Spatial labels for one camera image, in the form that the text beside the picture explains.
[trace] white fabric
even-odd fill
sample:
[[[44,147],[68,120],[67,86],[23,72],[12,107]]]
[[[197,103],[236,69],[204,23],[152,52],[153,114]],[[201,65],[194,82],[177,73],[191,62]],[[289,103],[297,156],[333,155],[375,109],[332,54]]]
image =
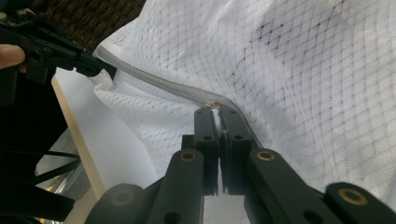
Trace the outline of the white fabric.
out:
[[[387,199],[396,180],[394,0],[148,0],[101,46],[234,102],[310,186],[346,181]],[[122,71],[96,94],[162,176],[198,105]],[[246,221],[235,211],[233,223]]]

